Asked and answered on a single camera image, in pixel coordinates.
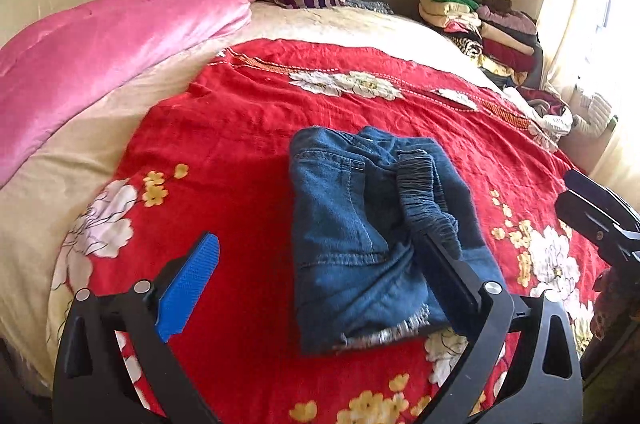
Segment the mattress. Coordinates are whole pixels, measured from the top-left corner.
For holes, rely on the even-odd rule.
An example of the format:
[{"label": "mattress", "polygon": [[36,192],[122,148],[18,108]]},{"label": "mattress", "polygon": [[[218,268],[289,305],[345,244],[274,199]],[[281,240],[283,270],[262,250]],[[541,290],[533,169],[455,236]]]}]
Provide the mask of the mattress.
[{"label": "mattress", "polygon": [[52,381],[60,332],[51,322],[65,311],[50,303],[50,287],[67,231],[114,175],[149,108],[183,92],[222,49],[258,38],[373,47],[500,93],[452,43],[412,20],[352,8],[282,10],[263,3],[252,5],[252,15],[241,31],[172,56],[76,115],[0,190],[0,333],[46,382]]}]

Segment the denim pocket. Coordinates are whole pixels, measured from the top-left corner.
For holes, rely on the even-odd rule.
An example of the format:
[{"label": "denim pocket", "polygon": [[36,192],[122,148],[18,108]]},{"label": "denim pocket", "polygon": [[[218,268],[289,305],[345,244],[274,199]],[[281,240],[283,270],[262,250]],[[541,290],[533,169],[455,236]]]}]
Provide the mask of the denim pocket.
[{"label": "denim pocket", "polygon": [[325,150],[304,150],[293,157],[297,267],[386,260],[386,241],[365,215],[365,168],[364,160]]}]

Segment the blue gripper pad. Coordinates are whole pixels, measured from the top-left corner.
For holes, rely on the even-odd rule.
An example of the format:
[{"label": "blue gripper pad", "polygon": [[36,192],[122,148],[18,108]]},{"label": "blue gripper pad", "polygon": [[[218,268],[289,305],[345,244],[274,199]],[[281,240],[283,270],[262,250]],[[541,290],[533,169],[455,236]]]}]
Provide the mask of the blue gripper pad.
[{"label": "blue gripper pad", "polygon": [[207,232],[175,275],[158,303],[156,330],[165,343],[180,334],[220,258],[218,239]]}]

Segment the denim shorts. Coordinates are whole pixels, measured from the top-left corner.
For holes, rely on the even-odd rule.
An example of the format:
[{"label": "denim shorts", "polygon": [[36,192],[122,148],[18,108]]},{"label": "denim shorts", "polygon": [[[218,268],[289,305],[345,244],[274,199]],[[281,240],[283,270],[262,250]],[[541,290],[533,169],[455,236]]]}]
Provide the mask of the denim shorts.
[{"label": "denim shorts", "polygon": [[481,280],[504,285],[469,188],[435,140],[314,126],[290,143],[290,176],[303,353],[375,346],[447,326],[415,262],[416,247],[425,245],[414,245],[416,226]]}]

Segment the bed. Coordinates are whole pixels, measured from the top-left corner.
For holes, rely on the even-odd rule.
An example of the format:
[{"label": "bed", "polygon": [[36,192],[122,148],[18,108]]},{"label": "bed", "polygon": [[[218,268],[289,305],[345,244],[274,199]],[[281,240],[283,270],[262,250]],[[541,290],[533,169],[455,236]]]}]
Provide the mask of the bed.
[{"label": "bed", "polygon": [[[0,189],[0,334],[46,383],[73,292],[125,290],[211,230],[223,264],[170,346],[224,422],[414,419],[460,356],[460,336],[442,330],[322,357],[298,351],[287,147],[315,124],[439,140],[471,188],[510,291],[548,286],[576,328],[589,317],[602,263],[553,210],[571,163],[452,43],[411,19],[419,0],[382,1],[408,17],[256,2],[250,24],[226,34],[244,24],[226,18],[220,35],[110,81],[40,137]],[[350,72],[378,92],[335,86]],[[149,185],[170,194],[150,195]],[[96,252],[76,236],[98,219],[108,224],[95,237],[108,242]],[[134,350],[119,340],[141,400],[159,410]],[[506,343],[474,410],[492,403],[513,347]]]}]

